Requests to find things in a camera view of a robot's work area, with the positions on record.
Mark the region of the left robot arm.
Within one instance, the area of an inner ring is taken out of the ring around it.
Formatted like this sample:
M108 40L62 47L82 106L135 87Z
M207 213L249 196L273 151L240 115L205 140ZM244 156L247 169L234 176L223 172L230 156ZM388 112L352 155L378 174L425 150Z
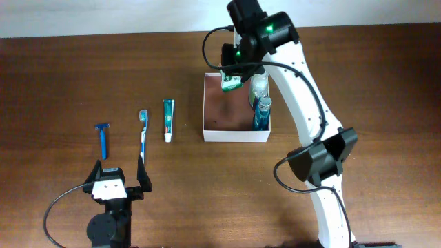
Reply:
M87 225L87 237L92 247L129 248L132 246L132 203L143 200L152 191L152 183L144 166L143 155L137 161L138 186L126 187L120 167L103 169L97 161L85 180L83 192L104 206Z

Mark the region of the green soap packet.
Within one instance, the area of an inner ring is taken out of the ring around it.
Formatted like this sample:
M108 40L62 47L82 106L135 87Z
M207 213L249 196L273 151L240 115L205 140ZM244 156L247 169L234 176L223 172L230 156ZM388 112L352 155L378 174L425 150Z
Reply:
M243 82L240 76L226 75L224 71L221 71L221 90L223 92L230 92L242 86Z

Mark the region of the blue mouthwash bottle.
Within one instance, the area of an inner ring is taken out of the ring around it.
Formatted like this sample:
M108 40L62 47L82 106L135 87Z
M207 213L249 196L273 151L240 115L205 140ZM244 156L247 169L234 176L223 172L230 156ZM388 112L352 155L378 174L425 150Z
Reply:
M253 120L254 131L265 131L269 129L269 117L271 113L272 99L268 96L259 98Z

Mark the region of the clear purple spray bottle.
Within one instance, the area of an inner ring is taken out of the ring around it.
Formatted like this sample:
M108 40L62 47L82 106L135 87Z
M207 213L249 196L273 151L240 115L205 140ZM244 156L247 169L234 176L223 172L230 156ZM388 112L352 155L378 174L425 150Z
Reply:
M261 97L268 96L269 81L268 73L255 74L251 77L249 86L249 104L253 110L256 109L258 101Z

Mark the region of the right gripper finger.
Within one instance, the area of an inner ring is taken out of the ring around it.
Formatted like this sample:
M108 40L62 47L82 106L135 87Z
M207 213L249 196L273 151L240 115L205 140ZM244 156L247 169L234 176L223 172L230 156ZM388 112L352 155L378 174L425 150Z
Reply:
M264 74L265 69L262 65L250 65L241 70L241 82L244 83L252 78L255 74Z
M236 65L236 48L231 43L224 43L221 49L222 71L228 76L239 76L239 69L225 69L227 66Z

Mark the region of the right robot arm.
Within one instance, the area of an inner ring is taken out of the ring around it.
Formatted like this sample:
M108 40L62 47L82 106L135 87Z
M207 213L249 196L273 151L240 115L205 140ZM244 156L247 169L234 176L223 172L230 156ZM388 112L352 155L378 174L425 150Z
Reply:
M301 146L281 160L302 181L313 201L322 247L354 247L342 197L342 164L358 136L325 103L309 68L299 34L288 14L268 15L257 0L233 0L227 11L240 37L222 51L227 74L250 79L266 71L277 85L297 128Z

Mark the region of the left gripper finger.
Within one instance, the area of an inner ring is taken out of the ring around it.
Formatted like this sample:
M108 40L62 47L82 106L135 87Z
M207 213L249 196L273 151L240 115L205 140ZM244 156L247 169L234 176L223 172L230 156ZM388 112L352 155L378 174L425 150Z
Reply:
M136 178L143 192L152 191L152 183L145 170L143 157L141 155L138 157Z
M92 171L90 172L89 176L85 180L85 184L94 183L101 177L102 167L101 167L101 161L97 160Z

